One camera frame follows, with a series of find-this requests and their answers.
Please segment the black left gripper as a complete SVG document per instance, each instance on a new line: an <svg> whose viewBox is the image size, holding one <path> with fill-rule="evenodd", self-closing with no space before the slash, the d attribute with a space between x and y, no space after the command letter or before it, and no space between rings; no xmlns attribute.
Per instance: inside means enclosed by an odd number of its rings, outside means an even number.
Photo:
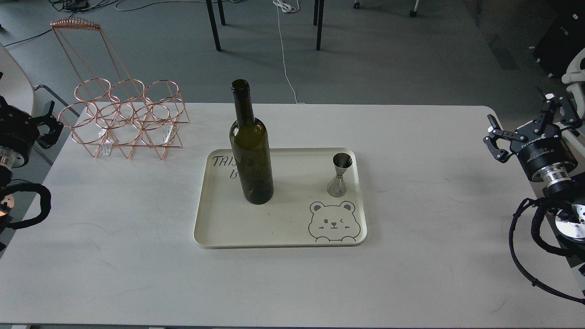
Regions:
<svg viewBox="0 0 585 329"><path fill-rule="evenodd" d="M64 124L54 115L54 101L46 103L46 114L32 118L0 97L0 147L1 156L9 158L12 167L25 166L31 155L35 141L43 149L54 146L64 129ZM40 136L38 127L47 127L48 131Z"/></svg>

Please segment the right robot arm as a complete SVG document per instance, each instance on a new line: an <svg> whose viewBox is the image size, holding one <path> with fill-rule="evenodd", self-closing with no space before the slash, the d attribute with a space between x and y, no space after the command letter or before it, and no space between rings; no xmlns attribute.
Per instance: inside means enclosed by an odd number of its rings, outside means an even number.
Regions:
<svg viewBox="0 0 585 329"><path fill-rule="evenodd" d="M503 130L494 115L488 115L488 135L483 138L491 156L505 163L512 156L518 158L530 182L543 183L543 196L525 198L512 215L508 245L512 260L530 283L554 296L579 304L583 298L562 293L541 282L522 266L514 248L514 233L522 213L535 207L530 234L544 251L566 257L583 258L584 250L584 186L570 176L578 162L566 144L562 133L582 126L577 111L567 96L545 95L538 92L543 103L536 119L517 127Z"/></svg>

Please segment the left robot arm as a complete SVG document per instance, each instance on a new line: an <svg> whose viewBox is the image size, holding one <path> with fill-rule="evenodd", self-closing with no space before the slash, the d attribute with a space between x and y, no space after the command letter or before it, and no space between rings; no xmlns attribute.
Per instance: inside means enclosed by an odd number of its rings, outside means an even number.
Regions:
<svg viewBox="0 0 585 329"><path fill-rule="evenodd" d="M45 105L45 114L33 117L31 114L10 105L0 98L0 196L1 231L28 228L45 220L52 209L52 194L40 183L27 180L17 182L13 178L16 168L29 163L35 146L52 148L59 140L64 124L53 114L55 103ZM17 206L15 195L19 192L35 193L40 198L40 211L30 219L13 221L11 212Z"/></svg>

